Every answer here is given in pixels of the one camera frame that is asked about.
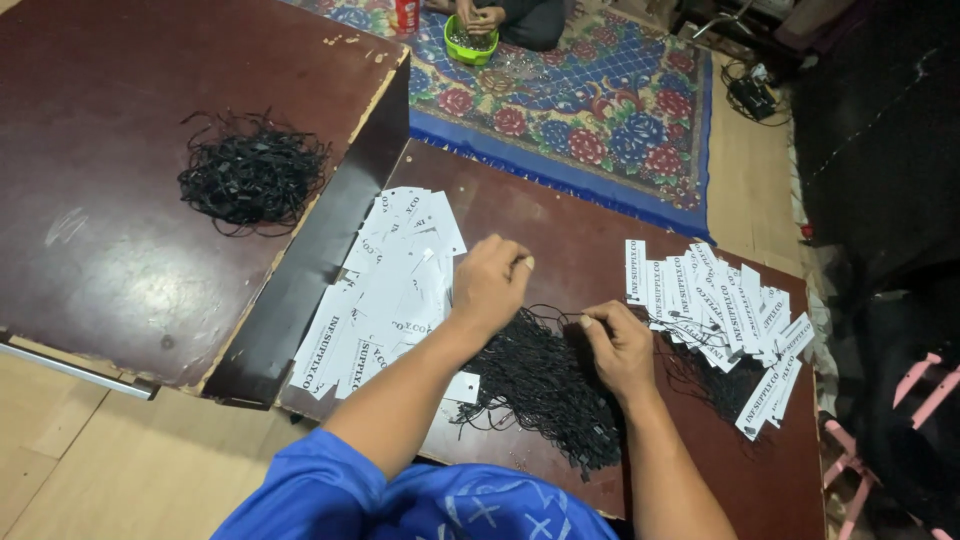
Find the floral carpet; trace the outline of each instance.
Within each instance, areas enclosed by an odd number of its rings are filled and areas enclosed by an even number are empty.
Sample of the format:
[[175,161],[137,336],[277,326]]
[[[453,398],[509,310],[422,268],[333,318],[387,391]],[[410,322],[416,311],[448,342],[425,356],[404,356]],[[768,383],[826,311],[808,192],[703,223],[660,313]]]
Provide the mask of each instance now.
[[[293,2],[359,30],[384,37],[394,33],[388,23],[390,0]],[[680,221],[702,221],[702,226],[674,229],[707,237],[708,52],[599,2],[578,2],[556,50],[534,53],[501,43],[490,63],[473,67],[447,56],[445,21],[444,15],[422,11],[419,34],[407,41],[413,49],[412,118],[414,110],[425,112],[454,131],[466,129],[536,155],[526,160],[512,154],[510,161],[522,176],[552,178],[561,185],[583,176],[569,191],[606,193],[618,200],[606,206],[620,211],[621,203],[649,207],[625,213],[644,219],[650,208],[654,213],[698,214]],[[488,147],[493,148],[488,154],[497,154],[497,144]],[[527,164],[541,157],[567,168],[539,170]],[[636,197],[623,196],[624,188],[645,193],[655,203],[635,203]],[[663,220],[651,221],[664,225]]]

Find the blue sleeve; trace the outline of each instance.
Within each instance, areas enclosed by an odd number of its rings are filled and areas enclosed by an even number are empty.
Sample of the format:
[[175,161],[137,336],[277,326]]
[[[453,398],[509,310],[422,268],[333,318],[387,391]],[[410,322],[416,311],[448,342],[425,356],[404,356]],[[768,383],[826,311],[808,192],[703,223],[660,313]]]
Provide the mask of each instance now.
[[263,485],[213,538],[356,540],[386,484],[368,459],[336,435],[316,429],[274,456]]

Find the metal bar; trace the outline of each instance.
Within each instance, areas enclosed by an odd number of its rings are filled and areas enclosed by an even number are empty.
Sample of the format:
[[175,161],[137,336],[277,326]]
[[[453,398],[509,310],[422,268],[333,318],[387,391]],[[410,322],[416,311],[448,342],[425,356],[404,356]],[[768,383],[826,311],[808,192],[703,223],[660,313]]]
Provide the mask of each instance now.
[[56,358],[51,358],[47,355],[42,355],[40,353],[15,347],[9,343],[0,343],[0,353],[19,356],[25,360],[30,360],[31,362],[40,364],[41,366],[71,375],[78,379],[88,380],[94,384],[100,384],[101,386],[109,388],[110,390],[116,390],[117,392],[134,396],[135,398],[140,398],[141,400],[152,400],[154,397],[156,397],[156,392],[160,389],[158,384],[154,384],[148,380],[137,378],[133,381],[133,383],[127,383],[122,380],[114,379],[113,377],[108,377],[106,375],[97,373],[93,370],[73,365],[70,362],[57,360]]

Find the floor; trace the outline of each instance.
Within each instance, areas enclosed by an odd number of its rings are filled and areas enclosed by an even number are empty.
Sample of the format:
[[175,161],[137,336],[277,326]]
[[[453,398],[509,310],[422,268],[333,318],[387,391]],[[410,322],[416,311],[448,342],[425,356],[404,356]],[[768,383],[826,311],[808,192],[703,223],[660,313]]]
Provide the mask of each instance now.
[[[0,0],[0,12],[13,3]],[[717,74],[711,234],[725,250],[804,277],[788,127],[740,117],[722,90]],[[0,537],[207,537],[259,484],[271,455],[306,429],[278,411],[172,390],[142,402],[0,356]]]

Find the black cloth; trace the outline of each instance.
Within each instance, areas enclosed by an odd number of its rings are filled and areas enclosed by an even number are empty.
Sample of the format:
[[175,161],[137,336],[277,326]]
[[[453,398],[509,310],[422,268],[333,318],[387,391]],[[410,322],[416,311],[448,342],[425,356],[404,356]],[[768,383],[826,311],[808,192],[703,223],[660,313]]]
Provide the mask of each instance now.
[[566,24],[564,0],[480,0],[475,6],[503,8],[500,40],[531,51],[556,49]]

